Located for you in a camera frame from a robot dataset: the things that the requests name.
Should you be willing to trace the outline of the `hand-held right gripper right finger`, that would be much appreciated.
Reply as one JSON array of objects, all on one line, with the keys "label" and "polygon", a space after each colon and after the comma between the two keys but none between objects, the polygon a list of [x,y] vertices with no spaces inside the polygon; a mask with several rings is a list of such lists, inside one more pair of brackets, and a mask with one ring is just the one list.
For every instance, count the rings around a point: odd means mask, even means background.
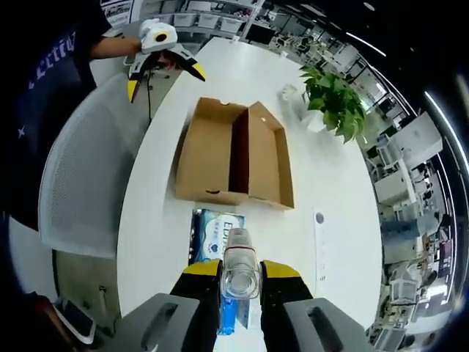
[{"label": "hand-held right gripper right finger", "polygon": [[315,298],[294,268],[263,260],[261,329],[268,351],[370,351],[361,324]]}]

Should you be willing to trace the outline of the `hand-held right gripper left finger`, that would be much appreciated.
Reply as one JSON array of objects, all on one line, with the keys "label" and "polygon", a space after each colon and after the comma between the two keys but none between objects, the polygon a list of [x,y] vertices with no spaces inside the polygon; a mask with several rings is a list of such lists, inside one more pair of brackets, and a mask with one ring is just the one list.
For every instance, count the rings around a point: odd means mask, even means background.
[{"label": "hand-held right gripper left finger", "polygon": [[121,351],[211,351],[220,323],[222,261],[188,266],[170,293],[158,293],[123,318]]}]

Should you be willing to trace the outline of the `person's left hand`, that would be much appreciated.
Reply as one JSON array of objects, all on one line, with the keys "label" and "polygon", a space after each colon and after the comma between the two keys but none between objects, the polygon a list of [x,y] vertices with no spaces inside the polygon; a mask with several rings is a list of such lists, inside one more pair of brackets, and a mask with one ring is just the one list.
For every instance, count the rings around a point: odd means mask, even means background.
[{"label": "person's left hand", "polygon": [[177,64],[173,59],[170,59],[165,56],[164,52],[160,51],[157,52],[158,59],[157,59],[157,68],[162,70],[181,70],[179,64]]}]

